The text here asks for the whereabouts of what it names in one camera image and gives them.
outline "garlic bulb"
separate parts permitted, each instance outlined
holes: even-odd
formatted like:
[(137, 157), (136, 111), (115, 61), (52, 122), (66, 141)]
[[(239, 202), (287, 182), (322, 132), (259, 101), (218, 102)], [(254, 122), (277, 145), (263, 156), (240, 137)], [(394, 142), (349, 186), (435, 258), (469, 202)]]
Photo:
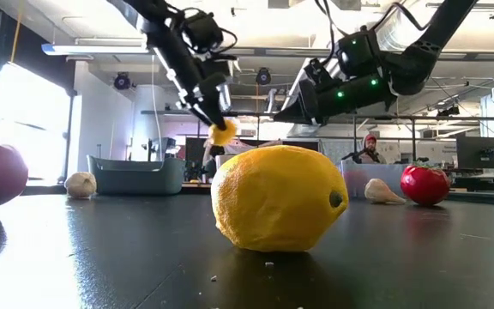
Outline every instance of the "garlic bulb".
[(371, 179), (365, 185), (365, 198), (372, 203), (404, 203), (406, 201), (395, 195), (380, 179)]
[(78, 172), (66, 179), (64, 187), (70, 197), (90, 198), (96, 192), (96, 179), (91, 173)]

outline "desk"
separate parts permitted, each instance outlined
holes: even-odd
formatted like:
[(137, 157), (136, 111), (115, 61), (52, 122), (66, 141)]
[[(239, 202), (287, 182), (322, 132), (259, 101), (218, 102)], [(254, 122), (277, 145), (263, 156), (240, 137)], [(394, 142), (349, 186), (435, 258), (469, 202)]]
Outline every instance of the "desk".
[(0, 308), (494, 308), (494, 205), (440, 205), (352, 201), (309, 252), (261, 254), (220, 234), (208, 195), (18, 197)]
[(494, 192), (494, 177), (455, 177), (455, 181), (451, 184), (452, 188), (466, 188), (468, 192), (475, 191), (493, 191)]

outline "yellow lemon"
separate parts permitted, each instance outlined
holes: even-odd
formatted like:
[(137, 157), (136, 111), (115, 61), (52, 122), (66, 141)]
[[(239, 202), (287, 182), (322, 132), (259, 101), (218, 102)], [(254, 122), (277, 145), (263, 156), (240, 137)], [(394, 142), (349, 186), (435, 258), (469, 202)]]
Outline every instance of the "yellow lemon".
[(255, 251), (309, 250), (348, 205), (333, 162), (293, 146), (234, 156), (214, 176), (211, 198), (216, 227)]
[(213, 145), (224, 146), (236, 136), (236, 131), (238, 130), (236, 125), (230, 119), (225, 119), (224, 123), (226, 124), (226, 130), (220, 130), (216, 124), (209, 127), (208, 135)]

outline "red beanie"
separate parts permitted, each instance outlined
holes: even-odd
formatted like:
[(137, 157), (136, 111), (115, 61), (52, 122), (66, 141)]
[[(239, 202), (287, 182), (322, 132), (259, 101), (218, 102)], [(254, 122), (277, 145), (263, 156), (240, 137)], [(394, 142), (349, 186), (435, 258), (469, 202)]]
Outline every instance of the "red beanie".
[(374, 135), (369, 134), (369, 135), (367, 135), (365, 137), (365, 141), (367, 142), (367, 141), (370, 141), (370, 140), (373, 140), (373, 141), (377, 142), (377, 137), (374, 136)]

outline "speaker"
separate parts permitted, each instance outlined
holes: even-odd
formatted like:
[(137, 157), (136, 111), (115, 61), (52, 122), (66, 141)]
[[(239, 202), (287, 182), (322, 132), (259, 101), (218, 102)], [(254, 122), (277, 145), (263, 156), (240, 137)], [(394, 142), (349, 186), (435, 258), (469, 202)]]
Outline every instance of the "speaker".
[(116, 79), (113, 81), (113, 87), (117, 90), (127, 90), (131, 86), (129, 74), (127, 72), (117, 73)]
[(260, 68), (256, 74), (256, 83), (259, 85), (268, 85), (272, 81), (270, 70), (268, 68)]

